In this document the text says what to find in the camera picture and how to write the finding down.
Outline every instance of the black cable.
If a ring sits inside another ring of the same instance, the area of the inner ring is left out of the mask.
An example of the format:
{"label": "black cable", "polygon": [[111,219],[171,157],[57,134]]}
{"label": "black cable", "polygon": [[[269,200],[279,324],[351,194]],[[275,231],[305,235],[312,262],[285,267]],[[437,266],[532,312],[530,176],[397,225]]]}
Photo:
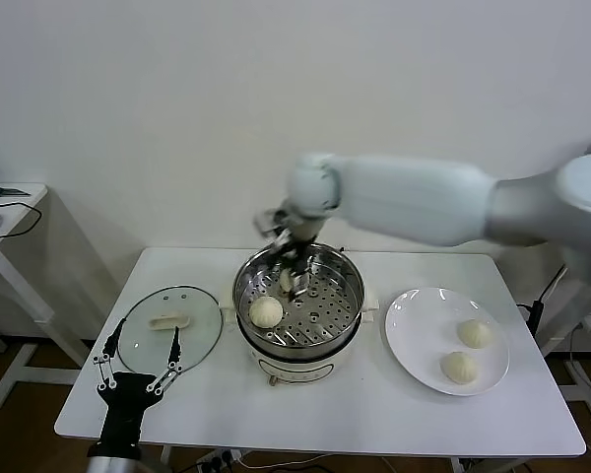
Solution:
{"label": "black cable", "polygon": [[35,219],[35,221],[33,222],[33,224],[30,227],[28,227],[26,230],[24,230],[22,232],[17,232],[15,234],[0,235],[0,238],[20,237],[22,235],[27,234],[28,232],[30,232],[32,229],[34,229],[37,226],[37,224],[41,220],[41,217],[43,216],[43,214],[41,213],[40,210],[36,209],[35,207],[31,207],[30,205],[25,204],[24,202],[12,202],[10,204],[0,204],[0,208],[3,208],[3,207],[11,207],[13,205],[22,205],[22,206],[26,207],[27,209],[35,212],[37,214],[37,218]]}
{"label": "black cable", "polygon": [[288,468],[286,466],[279,466],[277,468],[272,468],[269,470],[269,473],[277,473],[279,471],[308,471],[317,468],[318,470],[324,471],[325,473],[334,473],[333,470],[329,470],[325,466],[314,464],[309,466],[300,466],[299,468]]}
{"label": "black cable", "polygon": [[545,294],[550,289],[550,287],[556,282],[556,279],[558,279],[560,277],[560,273],[562,273],[563,270],[564,270],[564,264],[562,266],[560,266],[560,268],[558,269],[558,271],[556,272],[556,274],[552,278],[552,281],[550,281],[550,284],[548,284],[547,287],[543,290],[543,292],[541,293],[541,296],[537,299],[537,301],[539,301],[539,302],[543,301]]}
{"label": "black cable", "polygon": [[554,283],[560,278],[560,275],[564,271],[564,264],[560,266],[550,283],[546,286],[543,290],[541,295],[532,303],[532,305],[527,304],[517,304],[517,307],[525,308],[530,316],[528,317],[527,321],[525,322],[530,330],[530,333],[534,337],[536,335],[536,331],[539,329],[539,324],[541,323],[541,317],[543,316],[543,309],[545,305],[543,304],[543,298],[548,293],[548,290],[554,285]]}

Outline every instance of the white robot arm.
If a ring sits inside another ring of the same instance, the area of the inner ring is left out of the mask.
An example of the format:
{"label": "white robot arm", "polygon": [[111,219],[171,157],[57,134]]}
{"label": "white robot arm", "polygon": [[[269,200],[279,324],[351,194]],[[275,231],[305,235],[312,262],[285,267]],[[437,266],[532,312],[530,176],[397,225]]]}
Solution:
{"label": "white robot arm", "polygon": [[512,180],[443,161],[306,156],[289,177],[287,200],[257,226],[280,247],[314,240],[329,217],[439,246],[552,241],[591,283],[591,155]]}

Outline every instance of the power strip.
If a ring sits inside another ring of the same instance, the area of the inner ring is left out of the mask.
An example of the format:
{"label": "power strip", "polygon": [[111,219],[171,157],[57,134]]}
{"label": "power strip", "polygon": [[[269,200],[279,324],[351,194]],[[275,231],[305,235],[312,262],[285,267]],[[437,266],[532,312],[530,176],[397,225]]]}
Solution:
{"label": "power strip", "polygon": [[[207,453],[206,455],[199,458],[196,461],[196,463],[210,463],[212,461],[212,459],[215,457],[223,458],[224,452],[226,452],[228,450],[232,454],[232,465],[234,465],[238,460],[240,460],[243,456],[245,456],[250,451],[250,450],[241,450],[238,448],[217,448],[217,449],[214,449],[213,451],[211,451],[210,453]],[[228,469],[228,466],[226,465],[226,463],[224,461],[222,461],[221,469],[222,470]]]}

